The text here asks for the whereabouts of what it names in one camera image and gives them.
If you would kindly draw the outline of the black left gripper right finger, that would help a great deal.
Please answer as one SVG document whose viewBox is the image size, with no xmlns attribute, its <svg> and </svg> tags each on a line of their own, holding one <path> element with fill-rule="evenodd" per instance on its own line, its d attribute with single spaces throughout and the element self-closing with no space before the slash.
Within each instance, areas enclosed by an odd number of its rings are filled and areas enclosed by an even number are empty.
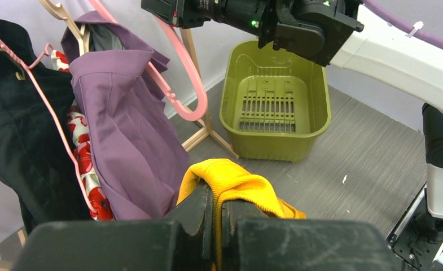
<svg viewBox="0 0 443 271">
<path fill-rule="evenodd" d="M 222 205 L 223 270 L 404 270 L 372 225 L 268 216 L 242 200 Z"/>
</svg>

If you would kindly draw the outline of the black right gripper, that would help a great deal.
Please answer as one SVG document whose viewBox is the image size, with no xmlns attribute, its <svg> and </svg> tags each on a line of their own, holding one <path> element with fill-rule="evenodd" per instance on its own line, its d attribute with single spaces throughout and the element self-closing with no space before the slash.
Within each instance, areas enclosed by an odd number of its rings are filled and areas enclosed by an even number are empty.
<svg viewBox="0 0 443 271">
<path fill-rule="evenodd" d="M 269 35 L 268 1 L 249 0 L 143 0 L 141 8 L 172 27 L 202 27 L 206 21 L 232 26 L 259 38 Z"/>
</svg>

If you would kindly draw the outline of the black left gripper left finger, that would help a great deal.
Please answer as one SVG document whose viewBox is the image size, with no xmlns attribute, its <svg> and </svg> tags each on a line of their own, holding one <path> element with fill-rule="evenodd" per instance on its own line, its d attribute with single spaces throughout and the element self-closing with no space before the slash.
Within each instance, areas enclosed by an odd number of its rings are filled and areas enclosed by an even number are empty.
<svg viewBox="0 0 443 271">
<path fill-rule="evenodd" d="M 29 235 L 13 270 L 211 270 L 206 183 L 158 220 L 59 221 Z"/>
</svg>

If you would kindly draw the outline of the yellow skirt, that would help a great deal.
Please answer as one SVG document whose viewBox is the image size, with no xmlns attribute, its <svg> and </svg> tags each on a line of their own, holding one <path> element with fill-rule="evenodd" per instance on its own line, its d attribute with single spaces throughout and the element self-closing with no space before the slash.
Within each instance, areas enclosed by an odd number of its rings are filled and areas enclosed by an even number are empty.
<svg viewBox="0 0 443 271">
<path fill-rule="evenodd" d="M 228 200 L 245 200 L 263 213 L 277 218 L 306 219 L 305 213 L 277 197 L 271 183 L 263 176 L 251 174 L 229 159 L 208 159 L 191 165 L 181 182 L 177 204 L 185 200 L 204 180 L 213 194 L 213 232 L 215 258 L 212 270 L 222 267 L 222 204 Z"/>
</svg>

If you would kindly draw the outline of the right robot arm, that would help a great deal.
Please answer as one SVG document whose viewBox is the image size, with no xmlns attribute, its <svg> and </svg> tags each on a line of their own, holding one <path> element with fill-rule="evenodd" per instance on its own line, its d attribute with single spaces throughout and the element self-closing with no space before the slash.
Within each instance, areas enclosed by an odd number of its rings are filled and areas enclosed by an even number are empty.
<svg viewBox="0 0 443 271">
<path fill-rule="evenodd" d="M 321 66 L 377 79 L 424 102 L 428 213 L 443 220 L 443 44 L 374 1 L 142 1 L 168 29 L 232 26 Z"/>
</svg>

